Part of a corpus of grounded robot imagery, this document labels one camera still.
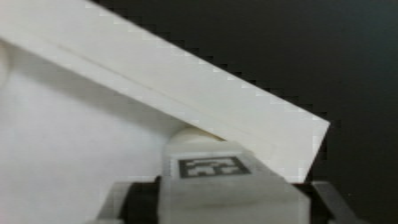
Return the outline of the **gripper left finger with black tip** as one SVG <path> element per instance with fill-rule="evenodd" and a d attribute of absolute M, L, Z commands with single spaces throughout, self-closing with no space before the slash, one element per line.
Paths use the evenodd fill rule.
<path fill-rule="evenodd" d="M 155 177 L 115 184 L 99 217 L 88 224 L 159 224 L 161 180 Z"/>

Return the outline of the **gripper right finger with black tip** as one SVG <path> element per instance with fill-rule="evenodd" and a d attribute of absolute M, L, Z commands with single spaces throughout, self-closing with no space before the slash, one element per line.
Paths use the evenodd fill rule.
<path fill-rule="evenodd" d="M 296 185 L 312 199 L 310 224 L 372 224 L 360 218 L 335 185 L 314 181 Z"/>

